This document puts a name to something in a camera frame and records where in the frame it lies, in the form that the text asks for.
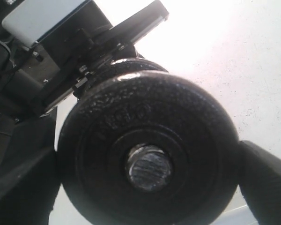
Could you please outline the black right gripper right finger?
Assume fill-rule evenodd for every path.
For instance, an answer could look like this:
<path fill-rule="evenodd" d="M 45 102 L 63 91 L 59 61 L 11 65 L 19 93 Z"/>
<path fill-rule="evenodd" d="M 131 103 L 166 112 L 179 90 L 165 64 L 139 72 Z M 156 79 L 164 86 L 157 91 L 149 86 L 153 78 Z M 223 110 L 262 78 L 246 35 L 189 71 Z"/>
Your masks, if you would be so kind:
<path fill-rule="evenodd" d="M 281 225 L 281 159 L 250 141 L 239 143 L 239 186 L 260 225 Z"/>

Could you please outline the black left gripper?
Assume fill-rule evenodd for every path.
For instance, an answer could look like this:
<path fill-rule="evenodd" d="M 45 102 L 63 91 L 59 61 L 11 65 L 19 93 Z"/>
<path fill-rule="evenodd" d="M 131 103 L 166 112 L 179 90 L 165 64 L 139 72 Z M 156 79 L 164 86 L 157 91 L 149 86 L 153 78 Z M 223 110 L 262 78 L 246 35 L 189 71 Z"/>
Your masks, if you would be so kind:
<path fill-rule="evenodd" d="M 0 114 L 18 122 L 48 114 L 71 94 L 82 97 L 86 87 L 101 81 L 96 73 L 102 66 L 114 60 L 140 58 L 135 43 L 169 16 L 164 5 L 155 0 L 117 26 L 96 34 L 86 28 L 71 29 L 71 18 L 28 48 L 1 25 L 22 2 L 0 0 Z M 38 45 L 59 68 L 44 85 L 22 70 Z"/>

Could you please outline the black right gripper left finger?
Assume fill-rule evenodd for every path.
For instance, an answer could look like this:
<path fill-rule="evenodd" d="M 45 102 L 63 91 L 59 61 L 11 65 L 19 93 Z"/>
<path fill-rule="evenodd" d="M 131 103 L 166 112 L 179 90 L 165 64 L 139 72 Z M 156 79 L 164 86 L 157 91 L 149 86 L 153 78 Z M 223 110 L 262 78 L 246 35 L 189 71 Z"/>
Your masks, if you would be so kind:
<path fill-rule="evenodd" d="M 59 187 L 52 148 L 0 173 L 0 225 L 47 225 Z"/>

